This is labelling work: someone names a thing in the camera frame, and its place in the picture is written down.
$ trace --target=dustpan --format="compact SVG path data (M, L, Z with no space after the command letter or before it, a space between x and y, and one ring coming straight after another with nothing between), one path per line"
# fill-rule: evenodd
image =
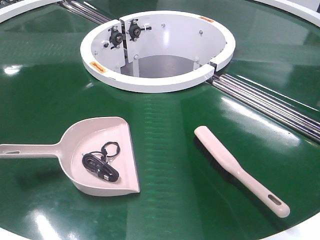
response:
M116 182L96 177L82 164L83 155L117 142L120 154L110 163L119 172ZM58 158L60 166L80 191L93 196L139 193L139 181L128 123L120 117L96 117L76 122L52 145L0 144L0 159Z

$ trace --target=brush handle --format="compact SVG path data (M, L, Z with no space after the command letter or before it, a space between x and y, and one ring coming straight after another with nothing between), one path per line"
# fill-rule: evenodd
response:
M0 159L56 158L58 153L57 144L0 144Z
M289 206L274 195L269 189L241 169L234 176L253 192L265 205L267 205L278 217L285 218L290 214Z
M206 126L199 126L194 130L195 135L204 147L229 173L235 176L251 192L253 192L278 217L285 218L290 214L290 208L270 190L248 174L235 157L226 149L218 138Z

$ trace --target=green surface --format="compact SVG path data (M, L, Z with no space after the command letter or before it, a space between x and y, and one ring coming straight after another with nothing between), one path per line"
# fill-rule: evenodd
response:
M312 24L244 0L90 3L111 18L178 10L219 21L237 41L224 72L294 99L295 108L320 119L320 30ZM0 227L33 240L46 239L39 222L63 240L253 240L319 212L318 144L206 83L141 94L94 79L79 47L96 26L56 5L0 24L0 143L53 144L82 119L122 117L130 125L141 193L89 196L57 159L1 159ZM9 75L12 65L19 71ZM199 125L290 206L289 217L278 218L210 166L194 144Z

